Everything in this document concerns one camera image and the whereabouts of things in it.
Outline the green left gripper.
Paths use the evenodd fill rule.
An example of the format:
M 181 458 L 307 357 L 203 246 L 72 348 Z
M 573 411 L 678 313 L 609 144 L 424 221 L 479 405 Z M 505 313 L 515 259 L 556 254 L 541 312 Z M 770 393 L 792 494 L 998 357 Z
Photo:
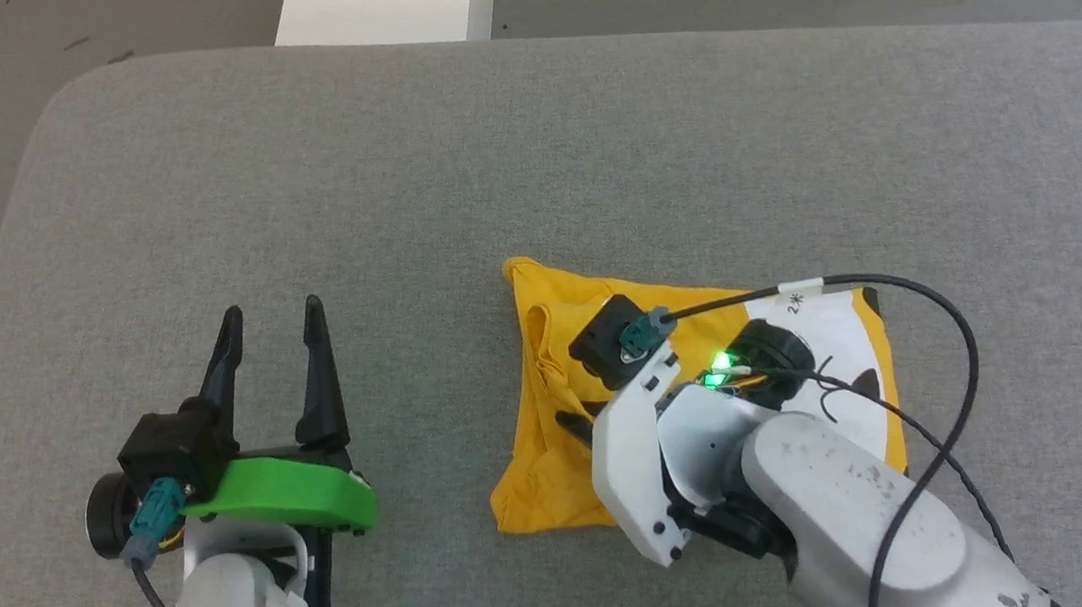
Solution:
M 238 449 L 234 437 L 234 387 L 245 348 L 242 309 L 235 304 L 223 315 L 198 394 L 199 408 L 220 451 Z M 306 296 L 303 321 L 302 340 L 308 361 L 304 410 L 296 421 L 295 441 L 327 453 L 344 451 L 349 444 L 349 428 L 332 338 L 318 295 Z M 286 523 L 349 533 L 377 528 L 377 491 L 352 471 L 313 463 L 319 456 L 309 452 L 237 459 L 225 470 L 216 494 L 207 501 L 186 503 L 180 516 Z M 85 507 L 85 533 L 100 556 L 114 558 L 120 554 L 138 506 L 137 493 L 120 472 L 100 478 Z

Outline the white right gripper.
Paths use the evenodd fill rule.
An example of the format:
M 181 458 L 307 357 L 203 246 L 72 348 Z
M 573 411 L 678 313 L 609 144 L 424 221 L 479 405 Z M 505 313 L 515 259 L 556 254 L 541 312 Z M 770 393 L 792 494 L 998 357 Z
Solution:
M 794 535 L 749 487 L 745 443 L 799 395 L 814 365 L 805 341 L 762 319 L 745 324 L 717 367 L 683 383 L 679 357 L 662 342 L 610 403 L 556 413 L 592 449 L 592 486 L 641 555 L 679 560 L 694 536 L 748 557 L 791 556 Z

